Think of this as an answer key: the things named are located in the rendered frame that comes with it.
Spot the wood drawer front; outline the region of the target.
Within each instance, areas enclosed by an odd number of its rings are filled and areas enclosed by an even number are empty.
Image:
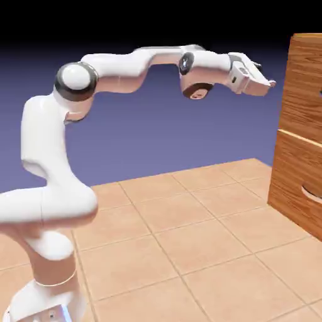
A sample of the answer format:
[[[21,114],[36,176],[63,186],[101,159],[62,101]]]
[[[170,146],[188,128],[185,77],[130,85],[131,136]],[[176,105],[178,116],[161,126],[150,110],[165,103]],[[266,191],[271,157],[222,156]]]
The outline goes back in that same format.
[[[302,186],[322,197],[322,144],[278,130],[268,204],[322,241],[322,204]]]
[[[322,144],[322,33],[291,37],[279,128]]]

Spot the light wood cabinet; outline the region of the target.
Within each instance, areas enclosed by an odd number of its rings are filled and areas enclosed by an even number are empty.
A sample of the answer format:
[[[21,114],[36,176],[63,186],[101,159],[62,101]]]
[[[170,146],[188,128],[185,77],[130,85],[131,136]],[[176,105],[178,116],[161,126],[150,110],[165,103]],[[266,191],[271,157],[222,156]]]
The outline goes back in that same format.
[[[268,204],[322,241],[322,33],[291,37]]]

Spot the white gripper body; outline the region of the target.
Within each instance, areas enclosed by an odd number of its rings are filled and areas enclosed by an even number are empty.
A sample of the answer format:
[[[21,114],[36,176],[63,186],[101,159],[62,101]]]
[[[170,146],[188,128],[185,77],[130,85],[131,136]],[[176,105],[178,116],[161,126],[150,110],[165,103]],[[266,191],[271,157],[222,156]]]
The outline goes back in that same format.
[[[265,76],[244,53],[230,52],[229,88],[236,94],[264,96],[270,87]]]

